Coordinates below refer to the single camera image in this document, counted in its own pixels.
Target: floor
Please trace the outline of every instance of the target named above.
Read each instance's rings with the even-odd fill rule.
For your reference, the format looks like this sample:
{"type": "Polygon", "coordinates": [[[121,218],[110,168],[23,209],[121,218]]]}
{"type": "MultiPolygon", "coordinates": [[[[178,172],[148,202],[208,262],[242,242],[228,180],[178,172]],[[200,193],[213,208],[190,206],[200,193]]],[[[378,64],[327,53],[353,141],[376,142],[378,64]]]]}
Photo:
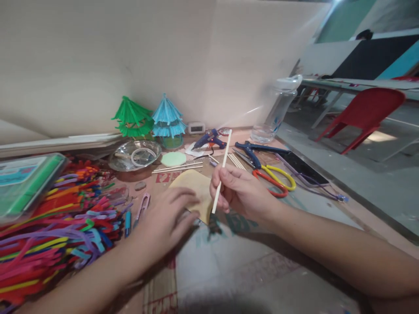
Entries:
{"type": "MultiPolygon", "coordinates": [[[[352,95],[342,95],[331,112],[341,112],[352,98],[352,95]]],[[[304,102],[301,110],[287,113],[278,136],[332,175],[335,182],[340,182],[360,196],[363,205],[377,216],[385,213],[379,217],[384,221],[388,219],[389,222],[386,222],[395,229],[400,227],[397,231],[419,236],[419,144],[412,145],[385,162],[371,159],[383,147],[388,149],[389,143],[391,146],[391,143],[406,137],[419,138],[419,107],[407,104],[399,108],[381,124],[377,132],[346,155],[340,155],[339,152],[355,139],[359,130],[347,127],[331,139],[323,138],[320,142],[314,142],[332,120],[332,117],[326,116],[315,129],[311,129],[322,110],[321,106],[315,108],[311,101],[304,102]]]]}

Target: plastic storage box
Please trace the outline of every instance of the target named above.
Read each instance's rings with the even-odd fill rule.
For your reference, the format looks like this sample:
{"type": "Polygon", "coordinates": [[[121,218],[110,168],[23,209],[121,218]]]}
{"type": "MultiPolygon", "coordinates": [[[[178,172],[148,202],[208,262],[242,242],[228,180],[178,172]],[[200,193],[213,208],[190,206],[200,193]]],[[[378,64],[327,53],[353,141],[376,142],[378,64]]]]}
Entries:
{"type": "Polygon", "coordinates": [[[60,153],[0,162],[0,224],[29,216],[67,162],[60,153]]]}

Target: digital clock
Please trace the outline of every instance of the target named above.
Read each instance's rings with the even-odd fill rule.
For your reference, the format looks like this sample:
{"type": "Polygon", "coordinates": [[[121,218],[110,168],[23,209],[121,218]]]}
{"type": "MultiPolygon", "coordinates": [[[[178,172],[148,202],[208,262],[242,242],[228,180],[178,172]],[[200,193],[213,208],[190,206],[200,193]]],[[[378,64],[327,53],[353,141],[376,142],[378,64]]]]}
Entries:
{"type": "Polygon", "coordinates": [[[188,123],[188,133],[189,134],[204,134],[205,133],[205,124],[202,122],[189,122],[188,123]]]}

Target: smartphone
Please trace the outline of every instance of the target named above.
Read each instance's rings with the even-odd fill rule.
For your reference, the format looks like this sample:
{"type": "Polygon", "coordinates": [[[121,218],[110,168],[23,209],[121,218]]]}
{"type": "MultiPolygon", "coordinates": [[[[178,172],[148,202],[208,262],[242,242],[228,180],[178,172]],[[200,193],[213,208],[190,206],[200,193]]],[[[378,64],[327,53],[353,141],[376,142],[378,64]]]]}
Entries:
{"type": "MultiPolygon", "coordinates": [[[[295,155],[293,152],[289,153],[278,153],[279,159],[287,166],[294,174],[304,174],[310,178],[313,178],[315,181],[319,183],[321,186],[325,186],[329,184],[329,181],[318,173],[316,170],[311,168],[305,161],[303,161],[300,157],[295,155]]],[[[309,188],[316,188],[319,185],[315,183],[315,181],[311,180],[310,178],[298,176],[298,178],[309,188]]]]}

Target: blue marker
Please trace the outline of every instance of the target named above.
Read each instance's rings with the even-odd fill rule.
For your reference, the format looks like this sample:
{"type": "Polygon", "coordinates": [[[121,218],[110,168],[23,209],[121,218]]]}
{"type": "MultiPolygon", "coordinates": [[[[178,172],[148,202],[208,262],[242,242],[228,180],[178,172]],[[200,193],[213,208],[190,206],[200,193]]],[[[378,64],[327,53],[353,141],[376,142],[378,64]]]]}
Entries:
{"type": "Polygon", "coordinates": [[[125,238],[131,233],[131,210],[129,209],[125,214],[125,238]]]}

